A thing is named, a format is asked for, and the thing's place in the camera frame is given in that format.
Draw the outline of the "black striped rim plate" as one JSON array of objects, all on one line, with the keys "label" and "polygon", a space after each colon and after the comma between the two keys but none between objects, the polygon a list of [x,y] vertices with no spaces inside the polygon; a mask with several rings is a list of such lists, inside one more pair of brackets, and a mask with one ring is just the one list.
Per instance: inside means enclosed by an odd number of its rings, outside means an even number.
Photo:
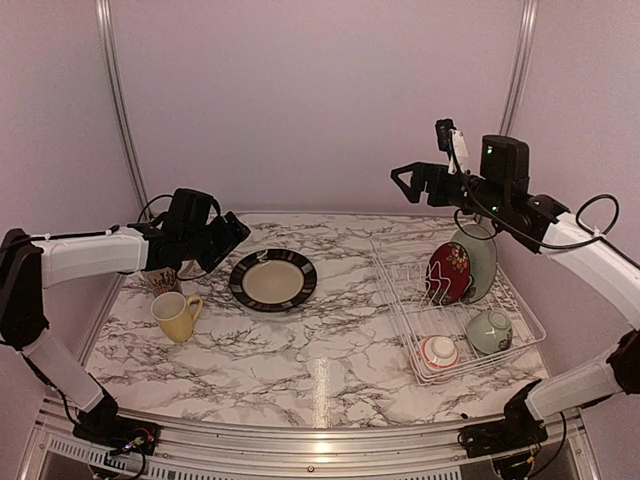
[{"label": "black striped rim plate", "polygon": [[284,312],[306,302],[318,275],[304,255],[281,248],[255,251],[232,269],[229,288],[242,305],[266,313]]}]

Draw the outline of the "white coral pattern mug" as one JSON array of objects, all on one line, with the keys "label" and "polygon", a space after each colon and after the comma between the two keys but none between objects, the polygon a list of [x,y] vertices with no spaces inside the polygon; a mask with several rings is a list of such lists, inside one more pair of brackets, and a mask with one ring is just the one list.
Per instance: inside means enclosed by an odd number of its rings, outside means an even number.
[{"label": "white coral pattern mug", "polygon": [[171,267],[142,271],[141,276],[155,298],[168,292],[182,292],[181,282]]}]

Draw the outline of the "yellow ceramic mug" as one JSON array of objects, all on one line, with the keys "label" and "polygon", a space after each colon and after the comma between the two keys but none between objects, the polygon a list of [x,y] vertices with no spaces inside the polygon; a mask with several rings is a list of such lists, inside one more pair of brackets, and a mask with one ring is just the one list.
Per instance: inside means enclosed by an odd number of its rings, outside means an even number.
[{"label": "yellow ceramic mug", "polygon": [[185,297],[179,292],[166,292],[151,304],[151,315],[162,332],[174,343],[184,343],[193,335],[204,306],[198,295]]}]

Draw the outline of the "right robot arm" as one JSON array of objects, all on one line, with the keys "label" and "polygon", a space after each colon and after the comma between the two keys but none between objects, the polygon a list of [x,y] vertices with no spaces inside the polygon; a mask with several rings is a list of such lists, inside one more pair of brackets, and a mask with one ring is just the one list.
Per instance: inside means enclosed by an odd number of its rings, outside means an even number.
[{"label": "right robot arm", "polygon": [[639,264],[588,229],[568,207],[529,193],[529,147],[509,136],[482,139],[480,172],[462,167],[454,130],[438,136],[448,164],[414,162],[393,169],[392,181],[407,200],[452,206],[492,221],[536,254],[569,270],[607,300],[631,329],[601,355],[560,375],[523,388],[505,407],[495,438],[515,448],[534,431],[534,421],[586,407],[619,393],[639,392]]}]

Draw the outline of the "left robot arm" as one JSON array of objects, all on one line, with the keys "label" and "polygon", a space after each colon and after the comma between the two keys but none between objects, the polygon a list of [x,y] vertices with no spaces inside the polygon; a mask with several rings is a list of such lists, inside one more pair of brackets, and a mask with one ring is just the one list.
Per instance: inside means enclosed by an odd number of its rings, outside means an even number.
[{"label": "left robot arm", "polygon": [[1,244],[1,341],[75,404],[83,428],[106,445],[119,444],[127,430],[118,404],[51,333],[44,290],[104,274],[178,271],[186,261],[210,273],[249,234],[212,195],[186,188],[149,222],[56,235],[12,229]]}]

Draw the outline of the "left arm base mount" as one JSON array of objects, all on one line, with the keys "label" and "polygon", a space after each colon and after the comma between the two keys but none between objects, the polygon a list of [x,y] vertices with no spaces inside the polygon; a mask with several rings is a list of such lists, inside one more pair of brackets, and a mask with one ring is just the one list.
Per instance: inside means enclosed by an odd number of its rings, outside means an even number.
[{"label": "left arm base mount", "polygon": [[116,400],[102,390],[97,405],[85,412],[77,409],[73,435],[111,449],[112,455],[133,452],[151,456],[157,446],[160,426],[121,416]]}]

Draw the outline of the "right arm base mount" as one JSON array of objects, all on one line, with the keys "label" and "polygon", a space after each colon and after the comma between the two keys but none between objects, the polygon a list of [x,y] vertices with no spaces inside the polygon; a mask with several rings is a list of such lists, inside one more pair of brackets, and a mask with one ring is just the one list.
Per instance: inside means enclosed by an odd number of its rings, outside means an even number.
[{"label": "right arm base mount", "polygon": [[540,445],[548,439],[544,422],[536,420],[525,403],[529,393],[540,382],[533,381],[519,390],[504,406],[502,419],[459,430],[457,441],[468,458]]}]

